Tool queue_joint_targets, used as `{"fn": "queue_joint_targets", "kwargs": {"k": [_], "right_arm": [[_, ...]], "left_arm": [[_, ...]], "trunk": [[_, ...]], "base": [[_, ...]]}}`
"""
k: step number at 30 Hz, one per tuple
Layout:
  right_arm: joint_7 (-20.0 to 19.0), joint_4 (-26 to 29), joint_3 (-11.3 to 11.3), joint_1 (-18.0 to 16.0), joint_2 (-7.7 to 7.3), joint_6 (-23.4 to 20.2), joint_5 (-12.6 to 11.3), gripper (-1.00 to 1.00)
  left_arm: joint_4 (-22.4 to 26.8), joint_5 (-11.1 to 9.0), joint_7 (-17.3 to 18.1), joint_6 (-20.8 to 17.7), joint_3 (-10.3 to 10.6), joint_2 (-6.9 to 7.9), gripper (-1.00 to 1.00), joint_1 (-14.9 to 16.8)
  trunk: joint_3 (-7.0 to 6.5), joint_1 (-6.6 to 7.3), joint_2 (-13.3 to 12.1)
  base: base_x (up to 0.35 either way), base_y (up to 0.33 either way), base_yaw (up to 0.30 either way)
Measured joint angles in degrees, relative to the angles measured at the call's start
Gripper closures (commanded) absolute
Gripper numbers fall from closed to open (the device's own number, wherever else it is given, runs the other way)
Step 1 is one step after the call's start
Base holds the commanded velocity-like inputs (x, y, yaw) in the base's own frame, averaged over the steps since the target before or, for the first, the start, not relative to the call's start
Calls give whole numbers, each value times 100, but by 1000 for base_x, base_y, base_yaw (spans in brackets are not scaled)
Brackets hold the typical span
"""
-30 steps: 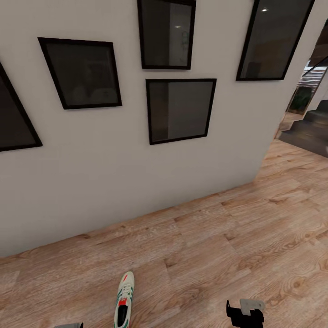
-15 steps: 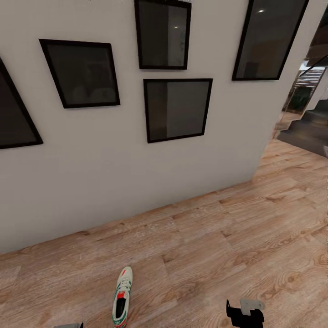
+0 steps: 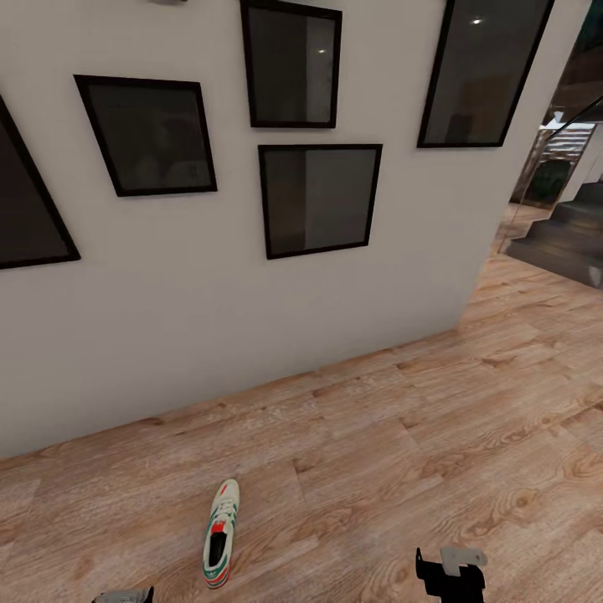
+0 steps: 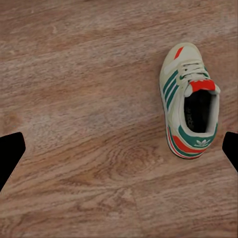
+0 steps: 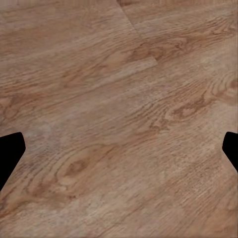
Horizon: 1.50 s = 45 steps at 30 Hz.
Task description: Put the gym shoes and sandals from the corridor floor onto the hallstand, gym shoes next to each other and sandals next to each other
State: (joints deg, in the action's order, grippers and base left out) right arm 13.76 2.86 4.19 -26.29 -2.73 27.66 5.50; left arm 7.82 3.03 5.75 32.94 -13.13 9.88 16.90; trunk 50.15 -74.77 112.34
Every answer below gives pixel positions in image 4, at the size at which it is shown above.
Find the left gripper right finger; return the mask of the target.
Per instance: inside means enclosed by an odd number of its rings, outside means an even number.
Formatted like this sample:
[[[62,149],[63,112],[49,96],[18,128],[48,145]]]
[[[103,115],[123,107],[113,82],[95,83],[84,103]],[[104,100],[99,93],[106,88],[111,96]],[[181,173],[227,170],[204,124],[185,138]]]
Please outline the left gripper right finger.
[[[226,132],[222,149],[238,172],[238,134]]]

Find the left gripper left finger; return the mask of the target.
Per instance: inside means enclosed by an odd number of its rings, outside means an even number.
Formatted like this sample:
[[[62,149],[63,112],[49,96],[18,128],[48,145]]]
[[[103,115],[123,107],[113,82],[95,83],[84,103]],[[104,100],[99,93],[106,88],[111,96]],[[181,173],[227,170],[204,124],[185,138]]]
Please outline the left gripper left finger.
[[[25,152],[21,132],[0,137],[0,191]]]

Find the gym shoe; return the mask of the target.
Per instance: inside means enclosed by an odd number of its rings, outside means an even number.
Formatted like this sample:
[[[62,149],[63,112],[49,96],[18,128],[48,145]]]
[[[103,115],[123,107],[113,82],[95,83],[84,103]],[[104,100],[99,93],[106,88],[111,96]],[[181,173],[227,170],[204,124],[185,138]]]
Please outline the gym shoe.
[[[168,53],[160,73],[167,141],[179,158],[199,158],[218,129],[220,88],[210,78],[192,43],[180,43]]]

